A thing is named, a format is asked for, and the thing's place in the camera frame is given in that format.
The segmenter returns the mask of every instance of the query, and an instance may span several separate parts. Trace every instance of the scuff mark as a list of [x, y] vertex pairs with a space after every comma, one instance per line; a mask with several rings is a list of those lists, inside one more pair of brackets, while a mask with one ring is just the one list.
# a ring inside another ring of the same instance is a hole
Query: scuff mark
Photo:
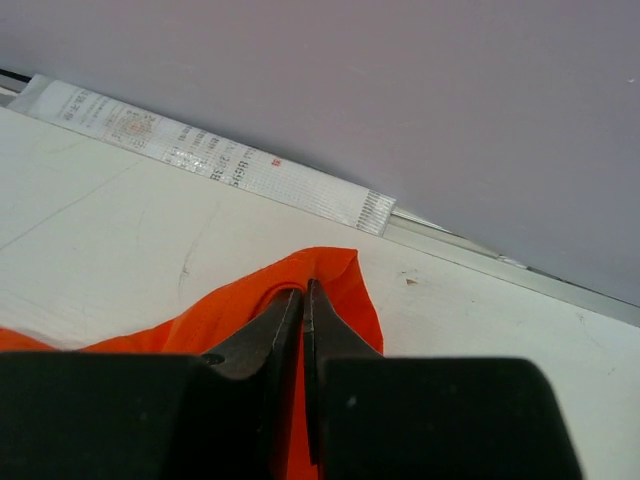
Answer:
[[138, 220], [138, 226], [136, 227], [136, 245], [140, 243], [140, 227], [142, 226], [142, 220], [144, 219], [145, 213], [147, 213], [146, 208], [140, 214], [140, 219]]
[[69, 143], [69, 144], [64, 145], [62, 147], [59, 147], [59, 148], [52, 148], [50, 150], [47, 150], [46, 153], [48, 153], [48, 154], [56, 154], [56, 153], [66, 152], [67, 150], [71, 150], [72, 148], [79, 147], [83, 143], [86, 143], [87, 140], [88, 140], [87, 138], [83, 138], [79, 142]]
[[182, 269], [180, 270], [180, 276], [178, 277], [178, 305], [180, 305], [181, 307], [182, 307], [182, 284], [190, 274], [189, 261], [191, 260], [191, 256], [193, 255], [193, 253], [198, 248], [198, 243], [200, 242], [200, 239], [204, 235], [204, 232], [206, 232], [211, 226], [213, 219], [218, 213], [218, 208], [219, 208], [219, 204], [216, 203], [213, 206], [213, 211], [209, 214], [209, 216], [207, 217], [207, 220], [204, 222], [204, 225], [200, 229], [200, 232], [196, 235], [196, 238], [193, 239], [193, 242], [191, 242], [191, 245], [189, 246], [189, 250], [187, 250], [187, 253], [184, 256], [184, 260], [182, 261]]
[[593, 343], [597, 347], [607, 351], [607, 348], [604, 345], [602, 345], [600, 342], [598, 342], [595, 338], [593, 338], [593, 336], [589, 333], [589, 329], [587, 328], [587, 323], [586, 323], [586, 321], [584, 319], [584, 315], [582, 315], [581, 313], [577, 313], [576, 315], [578, 316], [578, 319], [580, 320], [580, 324], [582, 325], [582, 330], [584, 331], [584, 334], [589, 338], [589, 340], [591, 340], [591, 343]]
[[22, 232], [20, 235], [18, 235], [17, 237], [14, 237], [13, 239], [9, 240], [7, 243], [5, 243], [4, 245], [2, 245], [0, 247], [0, 251], [4, 250], [5, 248], [13, 245], [14, 243], [16, 243], [17, 241], [19, 241], [20, 239], [24, 238], [25, 236], [29, 235], [31, 232], [33, 232], [35, 229], [37, 229], [38, 227], [44, 225], [45, 223], [47, 223], [49, 220], [51, 220], [52, 218], [54, 218], [55, 216], [61, 214], [62, 212], [64, 212], [65, 210], [67, 210], [68, 208], [73, 207], [74, 205], [82, 202], [83, 200], [89, 198], [91, 195], [93, 195], [94, 193], [96, 193], [98, 190], [100, 190], [101, 188], [106, 187], [107, 185], [109, 185], [111, 182], [113, 182], [116, 178], [118, 178], [120, 175], [123, 175], [124, 173], [128, 172], [129, 170], [131, 170], [133, 167], [135, 167], [136, 165], [138, 165], [140, 162], [142, 162], [143, 160], [138, 160], [136, 163], [129, 165], [127, 168], [125, 168], [124, 170], [121, 170], [120, 172], [116, 173], [115, 175], [112, 175], [111, 177], [109, 177], [107, 180], [105, 180], [104, 182], [102, 182], [100, 185], [98, 185], [96, 188], [94, 188], [93, 190], [91, 190], [88, 193], [85, 193], [83, 196], [81, 196], [80, 198], [77, 198], [76, 200], [72, 201], [71, 203], [68, 203], [67, 205], [60, 207], [58, 210], [56, 210], [55, 212], [53, 212], [51, 215], [47, 216], [46, 218], [40, 220], [38, 223], [36, 223], [33, 227], [27, 229], [26, 231]]
[[15, 292], [9, 292], [9, 293], [10, 293], [11, 295], [13, 295], [14, 297], [16, 297], [17, 299], [22, 300], [22, 301], [23, 301], [23, 302], [25, 302], [25, 303], [28, 303], [28, 304], [29, 304], [29, 305], [31, 305], [32, 307], [40, 308], [40, 309], [44, 310], [45, 312], [48, 312], [48, 311], [49, 311], [49, 308], [48, 308], [48, 307], [46, 307], [46, 306], [44, 306], [44, 305], [42, 305], [42, 304], [40, 304], [40, 303], [38, 303], [38, 302], [35, 302], [35, 301], [33, 301], [33, 300], [31, 300], [31, 299], [29, 299], [29, 298], [27, 298], [27, 297], [23, 296], [23, 295], [20, 295], [20, 294], [15, 293]]
[[418, 273], [418, 270], [415, 268], [411, 268], [409, 270], [401, 270], [400, 272], [397, 273], [396, 278], [400, 278], [403, 275], [406, 275], [407, 273], [411, 273], [411, 274]]
[[62, 170], [60, 170], [59, 168], [53, 168], [51, 165], [47, 165], [46, 163], [38, 163], [37, 164], [39, 167], [42, 167], [46, 170], [50, 170], [52, 172], [56, 172], [56, 173], [62, 173]]

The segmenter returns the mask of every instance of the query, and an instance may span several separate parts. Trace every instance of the orange fabric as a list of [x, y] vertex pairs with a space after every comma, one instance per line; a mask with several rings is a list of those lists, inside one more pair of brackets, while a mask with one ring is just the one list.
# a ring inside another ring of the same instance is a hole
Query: orange fabric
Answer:
[[[82, 349], [86, 352], [182, 352], [200, 354], [229, 337], [279, 290], [306, 290], [320, 280], [338, 315], [382, 352], [382, 333], [367, 293], [355, 250], [316, 247], [301, 250], [204, 297], [182, 315], [157, 327], [115, 337]], [[20, 333], [0, 328], [2, 350], [54, 350]], [[304, 405], [303, 356], [299, 356], [287, 478], [315, 480], [309, 461]]]

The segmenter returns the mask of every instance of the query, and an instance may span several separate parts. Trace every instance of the lavender wall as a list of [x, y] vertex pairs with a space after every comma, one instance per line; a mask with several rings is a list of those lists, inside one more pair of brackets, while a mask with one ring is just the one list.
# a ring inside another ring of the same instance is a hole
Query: lavender wall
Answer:
[[640, 303], [634, 0], [4, 0], [0, 67], [394, 195]]

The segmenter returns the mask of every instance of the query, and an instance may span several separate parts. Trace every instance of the white label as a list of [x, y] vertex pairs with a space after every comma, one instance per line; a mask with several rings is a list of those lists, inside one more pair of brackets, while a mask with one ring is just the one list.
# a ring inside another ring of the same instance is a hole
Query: white label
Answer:
[[39, 75], [9, 108], [14, 103], [29, 116], [375, 235], [384, 232], [395, 204], [367, 188]]

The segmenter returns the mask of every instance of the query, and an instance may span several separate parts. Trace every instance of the white table surface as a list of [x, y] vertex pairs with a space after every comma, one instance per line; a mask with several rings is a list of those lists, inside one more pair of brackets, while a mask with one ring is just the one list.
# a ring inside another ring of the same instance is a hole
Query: white table surface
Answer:
[[529, 358], [587, 476], [640, 478], [636, 327], [4, 109], [0, 172], [4, 327], [81, 347], [295, 250], [357, 248], [387, 354]]

